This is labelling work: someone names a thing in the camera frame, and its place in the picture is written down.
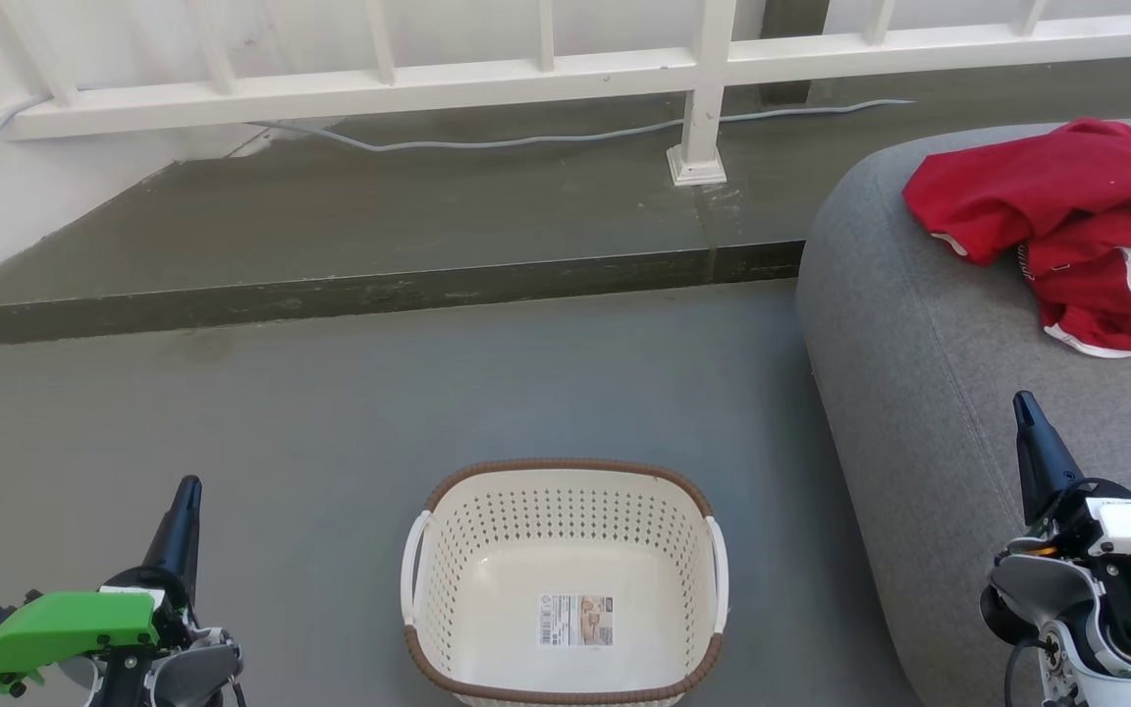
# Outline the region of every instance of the concrete floor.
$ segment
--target concrete floor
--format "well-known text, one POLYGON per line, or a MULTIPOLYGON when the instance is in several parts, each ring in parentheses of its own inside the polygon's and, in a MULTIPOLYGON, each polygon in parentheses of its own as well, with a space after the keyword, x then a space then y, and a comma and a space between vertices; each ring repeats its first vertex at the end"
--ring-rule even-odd
MULTIPOLYGON (((889 644, 791 281, 0 347, 0 601, 138 562, 207 489, 198 612, 251 707, 456 704, 404 647, 397 569, 439 480, 542 456, 667 465, 732 560, 682 704, 916 704, 889 644)), ((21 706, 79 704, 58 671, 21 706)))

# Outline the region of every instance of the black cable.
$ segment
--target black cable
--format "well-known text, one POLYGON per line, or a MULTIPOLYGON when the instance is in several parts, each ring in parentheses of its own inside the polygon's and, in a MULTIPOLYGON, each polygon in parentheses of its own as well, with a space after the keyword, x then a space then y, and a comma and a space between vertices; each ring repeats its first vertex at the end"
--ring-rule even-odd
POLYGON ((1007 697, 1007 707, 1015 707, 1010 702, 1010 682, 1015 679, 1016 666, 1019 664, 1019 655, 1024 654, 1024 648, 1041 648, 1046 653, 1054 653, 1053 644, 1045 644, 1045 641, 1037 640, 1036 638, 1025 638, 1019 644, 1016 644, 1015 649, 1010 650, 1010 659, 1007 661, 1007 675, 1001 682, 1001 693, 1007 697))

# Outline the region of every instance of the white plastic basket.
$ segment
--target white plastic basket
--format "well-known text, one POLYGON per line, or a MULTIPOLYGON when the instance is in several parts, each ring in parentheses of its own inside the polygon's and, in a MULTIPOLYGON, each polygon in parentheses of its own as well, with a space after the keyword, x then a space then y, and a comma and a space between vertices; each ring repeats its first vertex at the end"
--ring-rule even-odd
POLYGON ((463 702, 670 706, 722 648, 726 546, 672 471, 487 463, 431 494, 399 604, 413 661, 463 702))

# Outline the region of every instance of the gray cushion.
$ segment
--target gray cushion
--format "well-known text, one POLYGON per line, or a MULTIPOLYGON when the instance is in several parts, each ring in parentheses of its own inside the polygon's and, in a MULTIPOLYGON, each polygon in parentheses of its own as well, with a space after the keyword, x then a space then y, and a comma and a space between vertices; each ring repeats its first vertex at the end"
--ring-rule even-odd
POLYGON ((1009 647, 979 620, 978 595, 993 552, 1024 531, 1011 395, 1037 395, 1086 474, 1131 488, 1131 359, 1043 334, 1013 257, 962 264, 901 199, 930 153, 1053 127, 866 157, 822 207, 800 268, 800 318, 877 589, 930 706, 1001 704, 1009 647))

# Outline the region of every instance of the barcode sticker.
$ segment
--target barcode sticker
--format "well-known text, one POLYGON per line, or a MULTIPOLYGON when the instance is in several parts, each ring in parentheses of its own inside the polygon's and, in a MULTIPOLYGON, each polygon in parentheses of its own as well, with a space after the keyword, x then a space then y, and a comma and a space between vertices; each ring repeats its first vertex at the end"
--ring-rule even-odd
POLYGON ((539 595, 539 640, 547 648, 614 645, 614 598, 593 594, 539 595))

